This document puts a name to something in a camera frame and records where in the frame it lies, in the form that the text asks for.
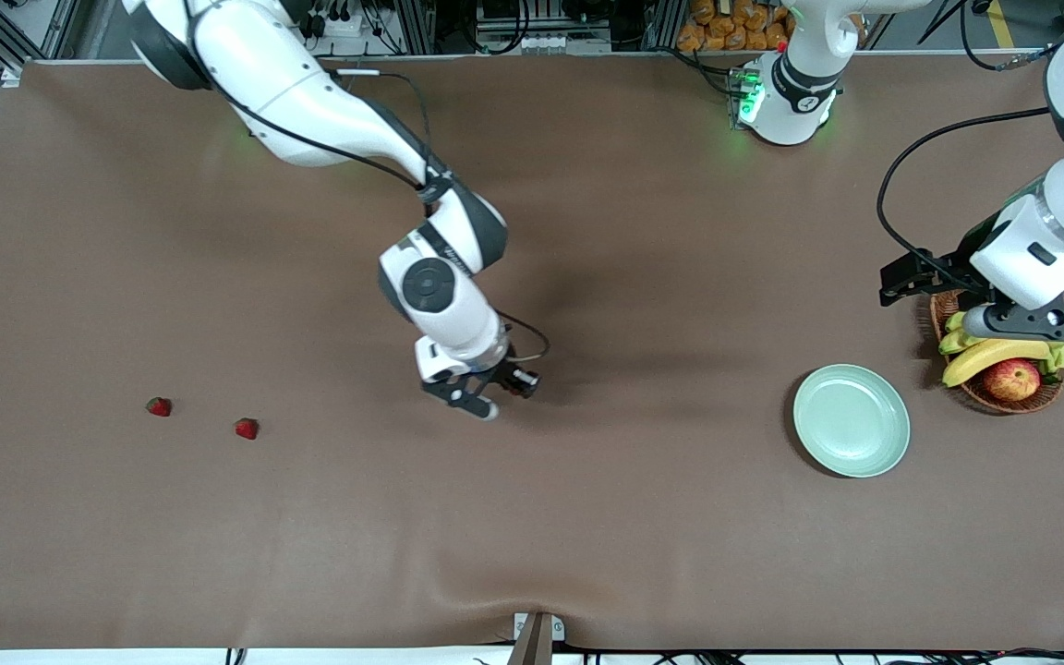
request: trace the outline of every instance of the red apple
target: red apple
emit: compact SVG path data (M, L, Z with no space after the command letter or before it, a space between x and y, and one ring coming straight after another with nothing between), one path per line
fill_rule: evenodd
M984 369L983 386L997 399L1018 402L1042 387L1042 373L1033 363L1014 358Z

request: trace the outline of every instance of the banana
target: banana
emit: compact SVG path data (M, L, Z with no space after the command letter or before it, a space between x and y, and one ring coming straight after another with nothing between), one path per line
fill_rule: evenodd
M1053 353L1053 367L1054 369L1064 369L1064 342L1061 343L1059 348L1050 347Z
M947 318L947 323L943 326L943 328L947 329L947 333L952 333L955 330L963 328L964 314L967 314L967 312L955 312L955 314L950 315L950 317Z
M966 382L971 376L979 375L996 363L1013 359L1027 358L1045 360L1050 356L1050 347L1046 342L1037 339L985 339L968 347L951 359L950 365L942 373L943 386L953 388Z
M980 342L983 342L983 337L968 335L962 328L957 328L951 330L951 332L947 332L947 336L943 337L942 342L938 342L938 353L949 356L968 347L974 347L980 344Z

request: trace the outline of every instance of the strawberry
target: strawberry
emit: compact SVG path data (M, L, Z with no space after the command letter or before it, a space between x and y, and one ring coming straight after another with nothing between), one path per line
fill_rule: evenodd
M167 417L170 415L170 400L166 397L153 397L147 402L147 411L159 417Z
M252 417L242 417L240 420L236 421L236 425L233 425L233 432L236 432L237 437L248 438L250 442L256 437L259 429L261 426Z

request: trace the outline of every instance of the robotic arm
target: robotic arm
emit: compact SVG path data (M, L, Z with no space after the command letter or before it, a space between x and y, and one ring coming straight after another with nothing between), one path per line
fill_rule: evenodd
M828 121L836 84L860 35L851 14L916 10L929 0L782 0L795 14L786 51L766 53L734 72L734 122L780 146L811 138Z
M392 111L336 84L293 33L298 10L278 0L123 4L132 17L132 43L151 70L177 87L220 93L250 134L286 163L321 167L361 161L417 189L427 219L381 255L379 283L425 335L415 350L428 395L484 420L498 414L481 395L487 384L533 395L539 376L518 365L506 326L472 281L503 254L502 216ZM368 157L396 161L409 177Z
M1064 39L1044 87L1064 143ZM911 294L975 290L962 299L971 335L1064 340L1064 157L972 228L954 252L909 252L881 270L881 283L882 305Z

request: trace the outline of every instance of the brown tablecloth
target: brown tablecloth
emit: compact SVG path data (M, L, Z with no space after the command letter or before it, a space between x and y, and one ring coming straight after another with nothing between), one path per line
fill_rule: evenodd
M486 294L553 339L495 422L422 396L377 292L404 186L278 163L139 66L0 94L0 648L482 643L529 609L592 648L1064 648L1064 395L937 388L920 303L878 306L872 212L900 149L1038 105L1040 67L863 56L786 149L674 60L388 67L506 215ZM417 121L400 84L354 92ZM1062 152L1046 118L947 136L890 215L947 251ZM799 451L795 386L832 362L904 397L886 476Z

